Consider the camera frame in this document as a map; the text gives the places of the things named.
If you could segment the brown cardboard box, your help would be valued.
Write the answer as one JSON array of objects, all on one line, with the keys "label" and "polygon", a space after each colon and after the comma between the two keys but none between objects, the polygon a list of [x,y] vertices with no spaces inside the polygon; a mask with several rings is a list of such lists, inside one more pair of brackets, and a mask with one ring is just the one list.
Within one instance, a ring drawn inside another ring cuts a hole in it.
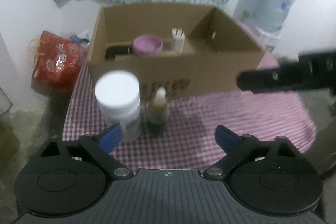
[{"label": "brown cardboard box", "polygon": [[[179,30],[185,42],[182,52],[174,53],[167,43]],[[145,34],[157,35],[166,43],[159,55],[132,53],[106,59],[109,47],[131,46]],[[264,54],[215,6],[144,2],[100,8],[87,64],[93,82],[109,71],[130,71],[139,80],[142,99],[147,100],[161,86],[175,98],[235,90],[236,76],[256,69]]]}]

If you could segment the white water dispenser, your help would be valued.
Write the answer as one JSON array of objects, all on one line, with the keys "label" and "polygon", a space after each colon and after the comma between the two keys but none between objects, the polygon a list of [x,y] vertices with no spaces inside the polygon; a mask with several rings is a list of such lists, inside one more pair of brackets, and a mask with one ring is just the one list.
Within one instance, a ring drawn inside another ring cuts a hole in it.
[{"label": "white water dispenser", "polygon": [[268,52],[273,52],[276,46],[278,45],[278,42],[280,41],[280,32],[266,32],[258,27],[252,27],[252,30],[256,37],[258,38],[258,41],[262,43],[262,45],[265,47],[265,49]]}]

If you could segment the white power adapter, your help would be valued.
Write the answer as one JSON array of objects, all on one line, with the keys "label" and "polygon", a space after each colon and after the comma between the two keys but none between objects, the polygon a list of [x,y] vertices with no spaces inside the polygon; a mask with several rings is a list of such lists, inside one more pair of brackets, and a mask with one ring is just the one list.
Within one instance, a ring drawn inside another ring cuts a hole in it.
[{"label": "white power adapter", "polygon": [[181,28],[173,28],[171,30],[173,37],[173,50],[174,53],[181,54],[183,52],[183,46],[185,43],[185,32]]}]

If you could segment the purple plastic cup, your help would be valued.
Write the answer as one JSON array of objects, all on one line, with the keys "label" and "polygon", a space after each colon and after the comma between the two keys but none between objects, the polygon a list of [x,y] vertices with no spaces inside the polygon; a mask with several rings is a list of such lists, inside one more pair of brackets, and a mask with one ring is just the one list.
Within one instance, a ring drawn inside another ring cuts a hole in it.
[{"label": "purple plastic cup", "polygon": [[132,50],[136,55],[155,56],[163,49],[163,39],[157,35],[140,35],[133,40]]}]

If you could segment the white lidded jar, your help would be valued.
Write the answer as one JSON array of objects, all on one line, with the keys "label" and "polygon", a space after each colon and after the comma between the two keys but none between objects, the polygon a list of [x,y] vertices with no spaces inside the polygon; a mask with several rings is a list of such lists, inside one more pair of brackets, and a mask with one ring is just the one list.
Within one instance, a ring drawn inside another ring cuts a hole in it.
[{"label": "white lidded jar", "polygon": [[132,142],[140,135],[141,98],[139,81],[128,71],[111,71],[94,87],[98,107],[108,125],[120,124],[122,141]]}]

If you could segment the purple checkered tablecloth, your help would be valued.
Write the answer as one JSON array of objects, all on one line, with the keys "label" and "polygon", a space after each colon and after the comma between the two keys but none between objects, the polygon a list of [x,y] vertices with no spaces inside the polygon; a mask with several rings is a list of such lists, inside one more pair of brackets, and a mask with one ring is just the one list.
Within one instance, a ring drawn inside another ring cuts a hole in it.
[{"label": "purple checkered tablecloth", "polygon": [[[83,67],[68,108],[64,140],[98,134],[110,126],[98,107],[95,85],[88,67]],[[316,137],[315,125],[297,93],[255,95],[236,90],[177,98],[168,104],[163,134],[152,136],[146,123],[147,104],[141,102],[139,137],[121,141],[112,155],[132,170],[205,169],[224,156],[215,141],[218,125],[260,140],[285,136],[301,152]]]}]

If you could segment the amber dropper bottle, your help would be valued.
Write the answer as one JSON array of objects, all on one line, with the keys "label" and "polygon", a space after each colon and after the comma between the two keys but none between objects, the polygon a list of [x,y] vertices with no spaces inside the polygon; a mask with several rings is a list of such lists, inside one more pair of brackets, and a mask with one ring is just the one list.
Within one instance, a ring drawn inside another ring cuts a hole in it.
[{"label": "amber dropper bottle", "polygon": [[166,89],[160,87],[147,108],[146,123],[150,135],[160,136],[163,134],[169,112]]}]

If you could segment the black angled tube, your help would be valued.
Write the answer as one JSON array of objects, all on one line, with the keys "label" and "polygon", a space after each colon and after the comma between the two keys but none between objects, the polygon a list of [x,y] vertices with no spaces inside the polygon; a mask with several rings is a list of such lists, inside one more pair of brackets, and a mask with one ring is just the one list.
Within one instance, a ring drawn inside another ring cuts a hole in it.
[{"label": "black angled tube", "polygon": [[105,51],[105,60],[113,60],[116,56],[125,56],[133,53],[131,46],[110,46]]}]

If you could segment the red gift bag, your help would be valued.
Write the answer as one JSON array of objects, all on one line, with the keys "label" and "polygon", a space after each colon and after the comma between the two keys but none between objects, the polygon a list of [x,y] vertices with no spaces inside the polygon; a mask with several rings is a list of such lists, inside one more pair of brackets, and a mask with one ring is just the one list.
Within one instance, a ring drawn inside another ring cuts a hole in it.
[{"label": "red gift bag", "polygon": [[36,42],[33,84],[58,92],[73,91],[87,49],[48,31],[43,31]]}]

